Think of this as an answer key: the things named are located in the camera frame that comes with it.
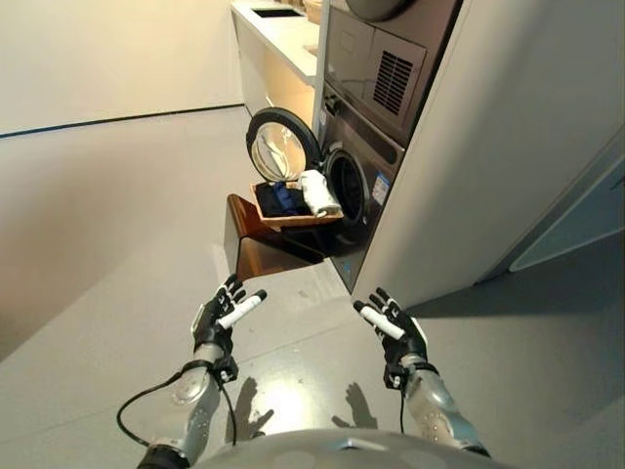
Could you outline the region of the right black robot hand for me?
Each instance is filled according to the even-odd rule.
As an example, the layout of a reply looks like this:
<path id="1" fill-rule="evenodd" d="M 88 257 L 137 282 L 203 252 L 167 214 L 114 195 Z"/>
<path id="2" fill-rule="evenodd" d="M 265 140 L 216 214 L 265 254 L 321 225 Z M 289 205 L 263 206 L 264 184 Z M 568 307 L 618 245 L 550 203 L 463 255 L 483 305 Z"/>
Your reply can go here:
<path id="1" fill-rule="evenodd" d="M 418 321 L 411 317 L 385 289 L 377 287 L 367 302 L 355 300 L 353 307 L 381 341 L 386 363 L 398 364 L 406 356 L 427 362 L 428 341 Z"/>

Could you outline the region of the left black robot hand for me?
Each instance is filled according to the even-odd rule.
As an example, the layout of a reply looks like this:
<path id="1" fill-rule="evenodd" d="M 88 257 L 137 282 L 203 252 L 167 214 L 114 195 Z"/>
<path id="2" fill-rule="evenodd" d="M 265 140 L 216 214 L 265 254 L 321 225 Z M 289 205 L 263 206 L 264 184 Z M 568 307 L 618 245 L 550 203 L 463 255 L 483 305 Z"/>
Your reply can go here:
<path id="1" fill-rule="evenodd" d="M 268 297 L 265 289 L 248 295 L 236 274 L 223 281 L 213 297 L 200 305 L 191 324 L 192 356 L 212 362 L 229 357 L 233 349 L 234 325 Z"/>

